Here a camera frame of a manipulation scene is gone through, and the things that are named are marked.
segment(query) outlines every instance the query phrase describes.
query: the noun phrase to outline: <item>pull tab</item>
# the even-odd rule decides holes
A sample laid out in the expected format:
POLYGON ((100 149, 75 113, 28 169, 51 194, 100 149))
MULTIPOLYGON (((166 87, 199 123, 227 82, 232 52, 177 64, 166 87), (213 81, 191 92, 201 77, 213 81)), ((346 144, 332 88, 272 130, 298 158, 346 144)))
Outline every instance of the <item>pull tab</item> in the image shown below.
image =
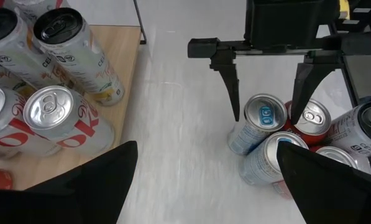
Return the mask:
POLYGON ((76 19, 70 14, 64 14, 58 16, 51 23, 49 23, 45 29, 42 30, 43 40, 49 39, 63 31, 65 28, 70 27, 70 21, 76 21, 76 19))
POLYGON ((323 117, 318 113, 313 113, 312 111, 304 111, 303 117, 308 122, 314 124, 323 124, 323 117))
POLYGON ((55 95, 47 95, 42 98, 42 111, 44 113, 53 113, 57 108, 57 98, 55 95))

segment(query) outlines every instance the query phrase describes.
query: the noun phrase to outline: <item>coke logo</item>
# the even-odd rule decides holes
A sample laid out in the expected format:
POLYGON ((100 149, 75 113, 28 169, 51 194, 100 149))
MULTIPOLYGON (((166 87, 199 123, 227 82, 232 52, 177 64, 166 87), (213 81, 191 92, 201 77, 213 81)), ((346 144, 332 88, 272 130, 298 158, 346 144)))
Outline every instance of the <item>coke logo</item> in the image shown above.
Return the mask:
POLYGON ((93 137, 95 126, 99 124, 98 112, 97 110, 86 100, 81 100, 81 105, 78 108, 78 115, 80 118, 88 118, 89 124, 86 124, 81 119, 78 120, 75 124, 75 128, 80 130, 84 134, 77 134, 75 136, 66 138, 57 142, 58 145, 62 147, 79 147, 82 146, 87 137, 93 137))

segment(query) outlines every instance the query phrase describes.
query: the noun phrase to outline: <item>label on can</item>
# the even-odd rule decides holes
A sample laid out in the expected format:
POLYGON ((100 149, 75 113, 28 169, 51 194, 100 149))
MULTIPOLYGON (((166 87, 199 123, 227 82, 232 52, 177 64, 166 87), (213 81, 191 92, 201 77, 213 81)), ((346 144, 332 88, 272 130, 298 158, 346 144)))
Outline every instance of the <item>label on can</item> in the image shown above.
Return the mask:
POLYGON ((15 92, 4 91, 6 101, 0 119, 6 123, 0 130, 0 146, 8 147, 35 156, 49 156, 61 149, 45 137, 34 133, 23 120, 26 99, 15 92))
POLYGON ((353 155, 371 156, 371 139, 358 121, 358 106, 332 122, 325 144, 335 146, 353 155))

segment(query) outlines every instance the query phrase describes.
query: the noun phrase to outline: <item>white can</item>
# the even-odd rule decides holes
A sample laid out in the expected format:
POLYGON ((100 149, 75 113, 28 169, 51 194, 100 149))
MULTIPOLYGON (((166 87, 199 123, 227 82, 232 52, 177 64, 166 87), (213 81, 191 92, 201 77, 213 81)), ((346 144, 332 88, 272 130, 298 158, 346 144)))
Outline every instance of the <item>white can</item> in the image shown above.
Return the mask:
POLYGON ((114 142, 114 128, 96 108, 61 86, 46 87, 31 96, 24 119, 35 133, 87 156, 110 149, 114 142))
POLYGON ((14 90, 25 98, 29 98, 36 90, 0 65, 0 88, 14 90))
POLYGON ((111 106, 122 99, 124 87, 78 11, 70 8, 49 11, 37 20, 34 33, 94 100, 111 106))
POLYGON ((26 23, 4 8, 0 8, 0 65, 36 89, 50 85, 76 87, 53 57, 41 51, 26 23))
POLYGON ((335 119, 324 144, 338 147, 354 156, 371 156, 371 102, 335 119))
POLYGON ((288 132, 272 134, 240 163, 239 174, 250 185, 268 185, 283 180, 277 159, 278 143, 288 141, 308 149, 297 135, 288 132))
POLYGON ((238 155, 246 155, 266 137, 285 125, 287 111, 277 97, 258 94, 249 99, 244 107, 244 116, 228 135, 229 148, 238 155))
POLYGON ((0 88, 0 150, 20 151, 33 156, 49 156, 61 147, 35 134, 25 124, 22 113, 26 99, 20 94, 0 88))
POLYGON ((46 12, 61 7, 70 7, 66 0, 12 0, 13 3, 35 23, 46 12))

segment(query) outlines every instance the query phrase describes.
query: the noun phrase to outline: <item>can rim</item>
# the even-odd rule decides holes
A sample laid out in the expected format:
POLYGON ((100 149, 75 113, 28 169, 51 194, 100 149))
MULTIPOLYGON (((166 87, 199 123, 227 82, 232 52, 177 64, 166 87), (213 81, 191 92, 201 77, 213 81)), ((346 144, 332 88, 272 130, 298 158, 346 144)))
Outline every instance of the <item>can rim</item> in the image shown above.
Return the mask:
MULTIPOLYGON (((320 135, 322 135, 322 134, 327 133, 327 131, 330 129, 330 126, 331 126, 331 120, 332 120, 329 110, 327 110, 327 108, 326 108, 322 103, 320 103, 320 102, 317 101, 317 100, 314 100, 314 99, 311 98, 311 99, 309 99, 309 102, 312 102, 312 103, 318 105, 318 106, 322 109, 323 113, 325 114, 325 116, 326 116, 326 118, 327 118, 326 120, 327 120, 327 121, 330 121, 330 122, 329 122, 328 124, 325 124, 326 127, 323 129, 323 131, 320 131, 319 133, 308 133, 308 132, 306 132, 306 131, 303 131, 302 129, 300 129, 299 127, 297 127, 297 124, 295 124, 294 127, 295 127, 299 132, 301 132, 301 133, 303 133, 303 134, 310 135, 310 136, 320 136, 320 135)), ((291 105, 292 105, 292 104, 293 104, 293 102, 290 103, 289 108, 287 109, 287 115, 288 115, 289 119, 291 119, 290 116, 291 116, 291 105)))
POLYGON ((259 128, 259 129, 263 129, 264 131, 278 131, 280 130, 282 127, 284 127, 285 123, 286 123, 286 119, 287 119, 287 116, 288 116, 288 113, 287 113, 287 110, 286 110, 286 106, 285 104, 282 102, 282 100, 280 100, 279 98, 277 98, 276 96, 274 95, 271 95, 271 94, 268 94, 268 93, 259 93, 259 94, 256 94, 252 97, 250 97, 250 99, 247 101, 246 105, 244 106, 244 116, 246 118, 246 122, 250 125, 252 125, 253 127, 255 128, 259 128), (280 109, 282 110, 283 112, 283 120, 281 121, 281 123, 275 127, 275 128, 270 128, 270 129, 263 129, 262 127, 260 126, 257 126, 255 123, 252 122, 249 114, 247 113, 247 109, 249 108, 250 104, 256 100, 258 97, 266 97, 266 98, 269 98, 270 100, 273 100, 275 101, 276 103, 278 103, 280 105, 280 109))
POLYGON ((273 133, 271 136, 269 136, 269 137, 267 138, 267 142, 265 143, 264 148, 263 148, 263 149, 264 149, 264 156, 265 156, 265 158, 267 158, 267 161, 268 161, 268 164, 270 165, 270 167, 272 167, 273 169, 275 169, 275 171, 277 171, 277 172, 279 172, 279 173, 282 174, 282 172, 281 172, 281 170, 280 170, 280 167, 279 167, 278 159, 275 158, 275 159, 277 160, 278 168, 279 168, 279 169, 277 169, 277 168, 275 167, 275 165, 272 164, 272 162, 268 159, 268 149, 267 149, 267 148, 268 148, 268 144, 267 144, 267 143, 268 143, 269 141, 271 141, 273 138, 275 138, 275 137, 277 137, 278 135, 281 135, 281 134, 287 134, 287 135, 290 135, 290 136, 294 137, 295 139, 297 139, 297 141, 298 141, 300 147, 303 147, 303 148, 305 148, 306 150, 309 150, 309 149, 308 149, 308 145, 305 143, 305 141, 302 140, 298 135, 296 135, 296 134, 294 134, 294 133, 290 133, 290 132, 287 132, 287 131, 279 131, 279 132, 277 132, 277 133, 273 133))
POLYGON ((345 159, 345 161, 348 163, 346 165, 351 166, 352 168, 358 169, 358 165, 355 162, 355 159, 350 154, 346 153, 346 151, 344 151, 344 150, 342 150, 342 149, 340 149, 338 147, 324 146, 324 147, 322 147, 322 148, 320 148, 320 149, 318 149, 316 151, 316 153, 318 153, 318 154, 320 154, 322 156, 326 156, 326 153, 328 153, 328 152, 331 152, 331 153, 334 152, 336 155, 341 156, 342 158, 345 159))
POLYGON ((26 102, 25 106, 24 106, 24 121, 25 123, 31 127, 32 129, 36 129, 36 130, 42 130, 42 131, 47 131, 47 130, 51 130, 51 129, 54 129, 56 128, 57 126, 61 125, 62 123, 64 123, 66 121, 66 118, 69 117, 69 115, 71 114, 71 112, 73 111, 73 108, 75 107, 75 104, 72 103, 71 104, 71 108, 70 110, 68 111, 68 113, 66 114, 66 116, 64 118, 61 119, 60 122, 52 125, 52 126, 49 126, 49 127, 35 127, 33 124, 34 122, 29 118, 29 114, 30 114, 30 109, 32 108, 32 105, 34 104, 35 100, 37 98, 39 98, 39 96, 43 93, 45 93, 46 91, 49 91, 51 90, 52 88, 55 88, 55 89, 60 89, 60 90, 63 90, 65 92, 67 92, 69 95, 70 95, 70 98, 71 98, 71 101, 74 102, 75 99, 73 98, 73 95, 72 93, 70 92, 70 90, 66 89, 65 87, 62 87, 62 86, 48 86, 48 87, 45 87, 43 89, 40 89, 38 91, 36 91, 26 102))

